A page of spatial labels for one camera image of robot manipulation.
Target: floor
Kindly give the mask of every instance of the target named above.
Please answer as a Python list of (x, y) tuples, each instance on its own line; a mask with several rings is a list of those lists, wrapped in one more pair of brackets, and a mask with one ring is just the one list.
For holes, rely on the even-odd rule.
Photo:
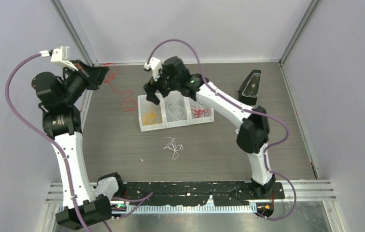
[[(273, 218), (289, 212), (288, 203), (275, 203)], [(116, 232), (331, 232), (322, 202), (299, 202), (289, 218), (267, 221), (250, 213), (229, 214), (163, 214), (131, 215), (120, 221), (108, 221)], [(103, 223), (90, 227), (95, 232), (106, 232)], [(57, 227), (56, 232), (68, 232)]]
[[(187, 65), (191, 73), (197, 65)], [(207, 78), (235, 96), (244, 78), (253, 70), (262, 71), (257, 104), (282, 119), (290, 128), (289, 139), (269, 150), (271, 168), (289, 179), (313, 179), (313, 171), (302, 141), (288, 92), (277, 63), (204, 64)], [(150, 73), (142, 66), (118, 66), (115, 79), (104, 83), (93, 93), (84, 127), (84, 160), (90, 181), (105, 174), (118, 172), (124, 181), (211, 181), (249, 180), (251, 168), (245, 153), (236, 145), (234, 126), (215, 113), (212, 123), (141, 132), (137, 101), (143, 95), (143, 85)], [(270, 142), (285, 135), (275, 121), (269, 121)], [(183, 145), (179, 157), (166, 149), (169, 139)]]

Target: black bracket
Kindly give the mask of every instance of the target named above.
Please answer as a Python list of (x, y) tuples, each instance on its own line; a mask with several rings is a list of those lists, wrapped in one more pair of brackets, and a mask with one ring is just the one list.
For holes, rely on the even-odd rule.
[[(265, 108), (258, 106), (253, 111), (266, 114)], [(244, 118), (237, 136), (238, 146), (246, 153), (259, 153), (263, 144), (268, 142), (268, 119), (263, 116), (251, 114)]]
[(104, 175), (104, 176), (100, 177), (97, 180), (97, 185), (98, 185), (98, 182), (100, 180), (105, 179), (105, 178), (108, 178), (108, 177), (115, 177), (116, 180), (117, 180), (118, 186), (119, 186), (118, 191), (112, 197), (123, 197), (124, 196), (124, 193), (126, 191), (126, 187), (125, 187), (125, 185), (123, 183), (123, 180), (121, 179), (121, 176), (118, 173), (110, 173), (110, 174), (107, 174), (107, 175)]
[[(112, 218), (112, 206), (110, 205), (109, 198), (106, 196), (97, 197), (90, 203), (85, 202), (83, 205), (79, 206), (79, 210), (87, 226)], [(57, 213), (56, 223), (74, 231), (83, 228), (77, 218), (74, 208), (66, 208), (62, 212)]]
[(256, 105), (260, 79), (261, 71), (252, 70), (239, 87), (238, 101), (246, 105)]

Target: gray table surface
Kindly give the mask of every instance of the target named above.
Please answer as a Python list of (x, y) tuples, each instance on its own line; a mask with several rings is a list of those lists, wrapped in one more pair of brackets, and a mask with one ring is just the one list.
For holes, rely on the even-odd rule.
[[(187, 65), (191, 73), (197, 65)], [(288, 92), (277, 63), (204, 64), (205, 76), (231, 96), (253, 70), (262, 71), (257, 104), (283, 120), (290, 128), (289, 139), (271, 148), (271, 168), (289, 179), (314, 178)], [(144, 95), (143, 85), (150, 73), (142, 66), (118, 66), (110, 82), (117, 91), (131, 89), (132, 99)], [(84, 127), (84, 160), (90, 181), (118, 172), (124, 181), (249, 180), (251, 167), (238, 148), (235, 127), (219, 113), (212, 123), (141, 132), (138, 110), (123, 112), (120, 103), (128, 95), (115, 93), (105, 83), (93, 93)], [(281, 125), (269, 120), (270, 142), (283, 138)], [(184, 149), (172, 160), (172, 151), (163, 147), (166, 136), (176, 138)]]

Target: white string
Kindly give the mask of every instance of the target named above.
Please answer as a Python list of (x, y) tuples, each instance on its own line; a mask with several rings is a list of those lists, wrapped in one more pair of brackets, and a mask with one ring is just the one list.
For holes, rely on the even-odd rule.
[(182, 151), (182, 150), (184, 149), (184, 147), (182, 147), (182, 146), (183, 146), (182, 144), (180, 144), (180, 145), (175, 145), (175, 142), (174, 142), (174, 139), (175, 139), (175, 138), (171, 138), (171, 137), (166, 137), (166, 138), (171, 139), (171, 142), (170, 142), (170, 143), (168, 143), (168, 144), (167, 144), (167, 146), (165, 146), (165, 147), (163, 148), (163, 150), (164, 150), (164, 149), (166, 149), (166, 148), (168, 148), (168, 149), (170, 149), (171, 151), (174, 151), (174, 154), (172, 155), (171, 159), (172, 159), (172, 160), (176, 160), (176, 159), (178, 158), (178, 151)]
[[(177, 121), (182, 121), (182, 120), (184, 120), (184, 118), (185, 118), (185, 113), (184, 113), (185, 109), (184, 109), (183, 107), (181, 107), (180, 105), (176, 104), (176, 102), (178, 102), (178, 101), (180, 100), (180, 98), (181, 98), (181, 97), (177, 98), (177, 99), (176, 99), (175, 101), (173, 101), (173, 102), (169, 102), (169, 103), (167, 104), (167, 107), (166, 107), (166, 112), (167, 112), (167, 114), (168, 114), (169, 116), (171, 116), (173, 119), (177, 120)], [(178, 114), (173, 115), (173, 114), (170, 112), (170, 109), (171, 109), (171, 110), (181, 109), (181, 111), (180, 111)], [(181, 113), (183, 113), (182, 118), (181, 118), (181, 119), (178, 119), (178, 118), (177, 118), (177, 116), (178, 116), (178, 115), (180, 115)]]

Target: white plastic tray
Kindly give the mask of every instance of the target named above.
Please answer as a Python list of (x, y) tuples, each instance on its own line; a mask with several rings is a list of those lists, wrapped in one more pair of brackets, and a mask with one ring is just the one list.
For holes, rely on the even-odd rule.
[(166, 98), (156, 93), (160, 104), (146, 100), (147, 95), (138, 96), (139, 122), (141, 131), (182, 127), (214, 121), (214, 110), (200, 102), (172, 91)]
[[(161, 94), (156, 96), (163, 102)], [(166, 128), (166, 114), (164, 104), (156, 105), (146, 100), (147, 95), (140, 95), (137, 98), (139, 107), (139, 122), (141, 131), (153, 131)]]
[(199, 124), (214, 121), (214, 109), (211, 109), (208, 105), (198, 101), (194, 101), (191, 98), (187, 98), (188, 106), (190, 107), (190, 124)]

